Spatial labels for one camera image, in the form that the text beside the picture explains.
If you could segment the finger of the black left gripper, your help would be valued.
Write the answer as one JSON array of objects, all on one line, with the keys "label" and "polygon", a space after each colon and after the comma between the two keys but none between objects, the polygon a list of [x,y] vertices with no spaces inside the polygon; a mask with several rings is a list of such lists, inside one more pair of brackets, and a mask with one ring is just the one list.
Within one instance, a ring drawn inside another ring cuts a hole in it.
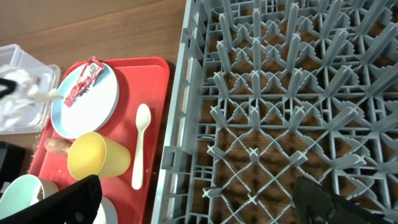
[{"label": "finger of the black left gripper", "polygon": [[0,92],[0,98],[10,95],[17,87],[17,83],[14,80],[8,80],[5,78],[0,78],[0,84],[4,87]]}]

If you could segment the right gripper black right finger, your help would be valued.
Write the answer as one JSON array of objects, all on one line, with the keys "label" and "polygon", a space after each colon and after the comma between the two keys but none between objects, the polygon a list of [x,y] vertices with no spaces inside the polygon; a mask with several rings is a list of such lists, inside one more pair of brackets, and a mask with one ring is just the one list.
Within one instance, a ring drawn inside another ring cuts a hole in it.
[{"label": "right gripper black right finger", "polygon": [[304,176],[295,181],[293,202],[300,223],[389,223]]}]

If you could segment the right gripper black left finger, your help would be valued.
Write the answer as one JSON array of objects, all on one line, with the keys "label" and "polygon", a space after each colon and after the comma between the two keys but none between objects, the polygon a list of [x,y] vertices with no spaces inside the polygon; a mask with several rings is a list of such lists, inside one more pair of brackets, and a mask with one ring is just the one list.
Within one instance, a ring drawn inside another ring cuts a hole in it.
[{"label": "right gripper black left finger", "polygon": [[89,175],[67,188],[1,219],[6,224],[92,224],[102,200],[100,178]]}]

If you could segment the white tissue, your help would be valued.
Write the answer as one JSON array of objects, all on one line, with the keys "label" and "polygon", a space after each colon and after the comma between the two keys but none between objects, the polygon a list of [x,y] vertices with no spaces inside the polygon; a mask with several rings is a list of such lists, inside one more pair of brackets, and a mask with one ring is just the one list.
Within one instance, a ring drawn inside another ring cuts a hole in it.
[{"label": "white tissue", "polygon": [[28,112],[28,107],[38,102],[52,102],[64,99],[53,88],[46,93],[41,93],[39,86],[34,83],[34,78],[28,71],[1,65],[1,78],[14,80],[17,83],[16,90],[1,98],[1,131],[11,128]]}]

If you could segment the light blue grey bowl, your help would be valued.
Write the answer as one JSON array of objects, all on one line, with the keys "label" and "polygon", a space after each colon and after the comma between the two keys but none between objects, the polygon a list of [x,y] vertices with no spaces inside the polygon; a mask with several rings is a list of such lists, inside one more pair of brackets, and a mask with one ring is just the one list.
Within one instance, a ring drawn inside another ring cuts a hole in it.
[{"label": "light blue grey bowl", "polygon": [[118,214],[108,198],[102,197],[93,224],[118,224]]}]

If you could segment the yellow plastic cup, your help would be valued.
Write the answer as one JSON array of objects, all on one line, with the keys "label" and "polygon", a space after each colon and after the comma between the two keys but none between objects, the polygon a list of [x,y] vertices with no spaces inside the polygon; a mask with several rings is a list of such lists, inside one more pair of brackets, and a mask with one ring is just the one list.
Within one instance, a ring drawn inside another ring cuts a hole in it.
[{"label": "yellow plastic cup", "polygon": [[125,173],[130,163],[131,155],[125,146],[97,132],[75,139],[67,156],[68,171],[77,180],[89,175],[116,177]]}]

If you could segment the mint green bowl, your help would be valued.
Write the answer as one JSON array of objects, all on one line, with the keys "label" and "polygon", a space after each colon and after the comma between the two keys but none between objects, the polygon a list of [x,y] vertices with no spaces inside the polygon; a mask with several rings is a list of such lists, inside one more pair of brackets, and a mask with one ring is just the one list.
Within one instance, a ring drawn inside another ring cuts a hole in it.
[{"label": "mint green bowl", "polygon": [[57,193],[57,185],[31,174],[26,174],[14,180],[1,197],[1,219],[11,216],[21,210]]}]

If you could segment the red ketchup packet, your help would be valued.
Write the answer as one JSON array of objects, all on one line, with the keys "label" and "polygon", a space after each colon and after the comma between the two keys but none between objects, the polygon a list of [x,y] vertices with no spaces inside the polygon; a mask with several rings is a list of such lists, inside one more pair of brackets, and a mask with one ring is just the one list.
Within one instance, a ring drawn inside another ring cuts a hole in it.
[{"label": "red ketchup packet", "polygon": [[82,95],[89,87],[93,86],[100,73],[104,70],[104,65],[92,55],[86,62],[78,80],[66,97],[64,104],[71,107],[73,102]]}]

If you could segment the black waste tray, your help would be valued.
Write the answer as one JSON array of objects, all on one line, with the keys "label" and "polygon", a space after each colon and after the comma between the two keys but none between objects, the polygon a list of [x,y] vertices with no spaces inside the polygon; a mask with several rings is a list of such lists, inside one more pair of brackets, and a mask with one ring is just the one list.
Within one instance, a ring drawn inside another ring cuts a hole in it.
[{"label": "black waste tray", "polygon": [[26,149],[1,141],[1,190],[19,176]]}]

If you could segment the grey plastic dishwasher rack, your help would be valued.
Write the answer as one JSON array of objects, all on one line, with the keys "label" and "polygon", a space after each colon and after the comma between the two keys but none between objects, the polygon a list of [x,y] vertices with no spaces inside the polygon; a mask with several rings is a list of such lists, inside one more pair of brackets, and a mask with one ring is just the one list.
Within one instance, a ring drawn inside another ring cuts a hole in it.
[{"label": "grey plastic dishwasher rack", "polygon": [[152,223],[295,223],[300,176],[397,222],[397,2],[187,1]]}]

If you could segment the clear plastic bin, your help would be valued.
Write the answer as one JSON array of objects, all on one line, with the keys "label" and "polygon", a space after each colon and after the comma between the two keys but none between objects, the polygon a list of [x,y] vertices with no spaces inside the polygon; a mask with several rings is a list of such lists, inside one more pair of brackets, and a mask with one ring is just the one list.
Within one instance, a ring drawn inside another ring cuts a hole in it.
[{"label": "clear plastic bin", "polygon": [[1,134],[41,131],[59,79],[59,66],[43,64],[17,44],[2,46]]}]

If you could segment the brown sweet potato piece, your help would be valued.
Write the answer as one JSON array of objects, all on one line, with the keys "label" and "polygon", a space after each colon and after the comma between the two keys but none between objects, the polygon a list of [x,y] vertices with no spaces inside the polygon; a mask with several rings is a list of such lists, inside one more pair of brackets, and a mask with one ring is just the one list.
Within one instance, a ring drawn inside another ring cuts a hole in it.
[{"label": "brown sweet potato piece", "polygon": [[51,137],[45,140],[44,148],[52,153],[67,156],[72,144],[66,140]]}]

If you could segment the light blue round plate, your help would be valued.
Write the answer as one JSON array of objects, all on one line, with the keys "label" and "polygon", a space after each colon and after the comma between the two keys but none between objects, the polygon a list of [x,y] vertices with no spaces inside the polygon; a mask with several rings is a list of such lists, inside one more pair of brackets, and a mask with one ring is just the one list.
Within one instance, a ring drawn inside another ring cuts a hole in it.
[{"label": "light blue round plate", "polygon": [[67,139],[97,131],[108,122],[118,100],[118,79],[113,69],[106,64],[94,86],[79,96],[70,107],[64,104],[64,99],[52,102],[52,126],[57,134]]}]

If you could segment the red plastic tray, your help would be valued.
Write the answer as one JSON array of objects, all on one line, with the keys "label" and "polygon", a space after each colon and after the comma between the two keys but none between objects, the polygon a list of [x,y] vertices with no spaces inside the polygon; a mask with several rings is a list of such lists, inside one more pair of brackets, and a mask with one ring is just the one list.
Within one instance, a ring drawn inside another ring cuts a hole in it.
[{"label": "red plastic tray", "polygon": [[[151,122],[144,135],[144,181],[139,190],[131,186],[132,169],[123,175],[101,179],[103,195],[114,205],[119,223],[142,223],[150,189],[154,159],[159,140],[162,115],[165,105],[170,69],[167,62],[159,57],[123,58],[104,60],[109,65],[119,83],[119,100],[108,122],[99,130],[105,136],[123,146],[131,155],[135,154],[137,128],[136,112],[141,104],[146,104],[151,112]],[[68,171],[66,156],[48,152],[44,142],[51,137],[72,142],[56,133],[51,119],[44,128],[37,152],[29,173],[54,182],[59,189],[75,183]]]}]

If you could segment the white plastic spoon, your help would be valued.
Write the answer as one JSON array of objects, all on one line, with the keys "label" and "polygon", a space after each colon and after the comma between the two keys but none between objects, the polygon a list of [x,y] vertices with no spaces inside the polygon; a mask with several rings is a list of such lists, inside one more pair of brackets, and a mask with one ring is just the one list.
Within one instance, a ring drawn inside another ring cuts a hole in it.
[{"label": "white plastic spoon", "polygon": [[132,168],[131,185],[134,190],[139,190],[144,179],[144,133],[151,122],[150,109],[146,104],[139,105],[136,113],[137,140]]}]

